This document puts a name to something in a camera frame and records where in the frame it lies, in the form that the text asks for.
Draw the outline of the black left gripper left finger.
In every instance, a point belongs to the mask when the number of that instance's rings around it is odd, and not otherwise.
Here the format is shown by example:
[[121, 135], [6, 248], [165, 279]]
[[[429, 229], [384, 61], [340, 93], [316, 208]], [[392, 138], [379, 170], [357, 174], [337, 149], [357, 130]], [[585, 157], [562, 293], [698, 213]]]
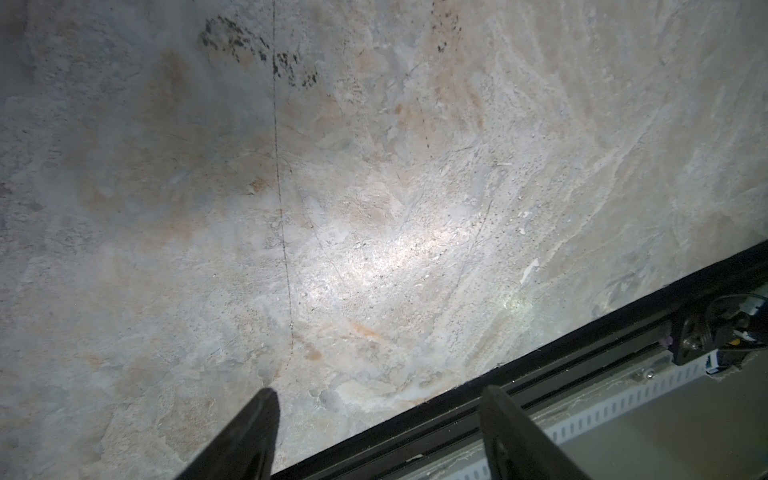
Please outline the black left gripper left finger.
[[177, 479], [269, 479], [279, 421], [277, 392], [259, 390]]

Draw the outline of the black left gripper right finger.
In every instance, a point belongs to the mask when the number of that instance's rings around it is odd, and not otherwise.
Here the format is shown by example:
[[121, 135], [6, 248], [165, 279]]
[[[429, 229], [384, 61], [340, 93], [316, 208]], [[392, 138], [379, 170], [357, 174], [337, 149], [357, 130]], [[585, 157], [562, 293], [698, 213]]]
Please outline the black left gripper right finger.
[[483, 390], [478, 414], [493, 479], [588, 479], [502, 388]]

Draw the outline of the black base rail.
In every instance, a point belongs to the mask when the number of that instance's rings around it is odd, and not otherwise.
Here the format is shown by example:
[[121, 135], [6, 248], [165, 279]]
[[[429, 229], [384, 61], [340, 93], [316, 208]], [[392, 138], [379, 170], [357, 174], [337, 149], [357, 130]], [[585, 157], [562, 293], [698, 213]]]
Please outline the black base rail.
[[483, 390], [498, 386], [533, 413], [612, 370], [670, 346], [715, 298], [767, 279], [760, 243], [592, 321], [361, 434], [275, 473], [277, 479], [390, 479], [479, 439]]

